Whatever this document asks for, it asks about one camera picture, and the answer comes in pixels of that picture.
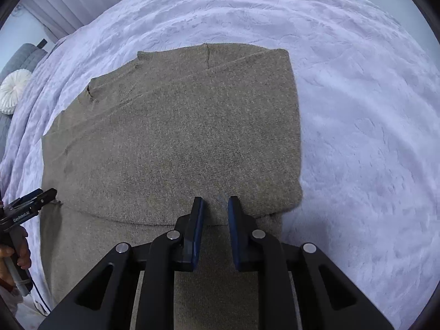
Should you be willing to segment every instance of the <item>lavender blanket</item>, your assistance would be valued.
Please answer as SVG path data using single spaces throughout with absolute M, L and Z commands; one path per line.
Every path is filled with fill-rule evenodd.
M 284 240 L 316 243 L 395 328 L 408 329 L 440 278 L 440 73 L 367 0 L 123 0 L 35 70 L 0 165 L 4 200 L 40 186 L 40 138 L 92 77 L 138 50 L 225 42 L 290 53 L 304 198 L 285 216 Z M 26 227 L 43 289 L 39 220 Z

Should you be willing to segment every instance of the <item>wall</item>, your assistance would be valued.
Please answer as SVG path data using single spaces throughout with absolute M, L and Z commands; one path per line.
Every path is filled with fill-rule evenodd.
M 36 46 L 45 39 L 48 43 L 43 49 L 47 52 L 54 46 L 44 26 L 29 11 L 21 9 L 17 15 L 10 15 L 0 30 L 0 71 L 24 43 Z
M 393 16 L 440 70 L 440 44 L 412 0 L 369 0 Z

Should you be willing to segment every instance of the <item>gray headboard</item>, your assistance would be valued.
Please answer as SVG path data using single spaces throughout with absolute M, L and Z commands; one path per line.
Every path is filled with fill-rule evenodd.
M 25 43 L 14 53 L 0 72 L 0 84 L 8 74 L 17 69 L 27 69 L 33 72 L 38 62 L 40 62 L 46 54 L 47 52 L 44 49 L 41 50 L 30 43 Z
M 47 52 L 45 50 L 37 48 L 30 43 L 25 43 L 14 53 L 0 72 L 0 84 L 8 74 L 17 69 L 27 69 L 28 71 L 33 72 L 38 62 L 40 62 L 46 54 Z M 12 115 L 4 115 L 0 113 L 0 159 L 3 158 L 7 132 L 9 130 L 11 119 Z

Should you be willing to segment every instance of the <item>white round pillow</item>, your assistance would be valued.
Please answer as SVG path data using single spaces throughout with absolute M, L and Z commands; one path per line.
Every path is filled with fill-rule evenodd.
M 0 85 L 0 112 L 14 114 L 15 107 L 31 76 L 32 73 L 27 69 L 18 69 L 7 75 Z

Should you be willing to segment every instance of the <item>cord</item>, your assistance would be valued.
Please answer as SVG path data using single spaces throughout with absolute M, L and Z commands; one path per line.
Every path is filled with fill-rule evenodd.
M 50 313 L 51 313 L 50 308 L 48 307 L 48 305 L 47 305 L 46 302 L 44 301 L 43 297 L 41 296 L 40 291 L 38 290 L 37 285 L 35 284 L 34 280 L 33 280 L 33 279 L 31 279 L 31 280 L 32 280 L 32 284 L 34 284 L 35 290 L 36 290 L 37 293 L 38 293 L 38 296 L 40 297 L 41 301 L 43 302 L 43 304 L 44 304 L 45 307 L 46 307 L 45 310 L 47 310 L 48 314 L 50 314 Z M 44 316 L 44 317 L 47 316 L 47 315 L 44 315 L 44 314 L 43 314 L 41 311 L 39 311 L 38 309 L 37 309 L 37 311 L 38 311 L 42 316 Z

